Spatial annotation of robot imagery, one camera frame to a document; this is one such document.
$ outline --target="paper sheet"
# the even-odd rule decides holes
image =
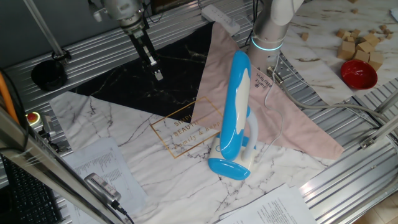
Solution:
[[[298,188],[287,184],[235,211],[217,224],[316,224]]]
[[[85,178],[96,173],[112,185],[121,195],[119,203],[129,215],[138,212],[147,197],[123,159],[116,141],[113,138],[103,138],[92,145],[67,155],[63,158],[75,172]],[[73,223],[97,223],[93,218],[67,201],[67,207]]]

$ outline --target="black marble surface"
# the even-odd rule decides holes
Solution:
[[[157,53],[164,79],[157,81],[142,68],[140,59],[116,67],[72,92],[130,108],[167,116],[196,100],[210,48],[213,23],[167,45]],[[171,118],[182,119],[193,105]]]

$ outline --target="red button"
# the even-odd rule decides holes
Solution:
[[[35,122],[37,120],[37,115],[33,114],[33,113],[30,113],[30,114],[27,115],[27,120],[29,122]]]

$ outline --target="blue and white toy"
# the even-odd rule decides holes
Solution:
[[[249,57],[239,50],[232,61],[223,126],[213,141],[208,160],[213,172],[235,180],[249,177],[259,133],[256,115],[248,106],[250,78]],[[243,136],[246,121],[250,138]]]

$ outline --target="blue plastic object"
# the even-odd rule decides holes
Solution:
[[[246,147],[248,141],[249,138],[244,136],[242,141],[242,146]],[[213,172],[219,175],[232,178],[234,180],[244,180],[248,178],[250,175],[250,170],[233,161],[227,161],[225,159],[220,159],[220,158],[210,158],[208,163],[210,169]]]
[[[249,77],[248,82],[243,82],[243,79],[247,78],[245,76]],[[237,120],[241,119],[245,123],[246,115],[250,113],[250,109],[247,109],[247,103],[246,105],[237,105],[236,102],[237,97],[249,98],[250,77],[249,57],[239,50],[235,53],[232,62],[220,137],[221,154],[227,161],[235,160],[241,150],[244,130],[237,129]],[[247,89],[247,96],[238,96],[239,88]],[[241,107],[244,107],[244,112],[237,113]]]

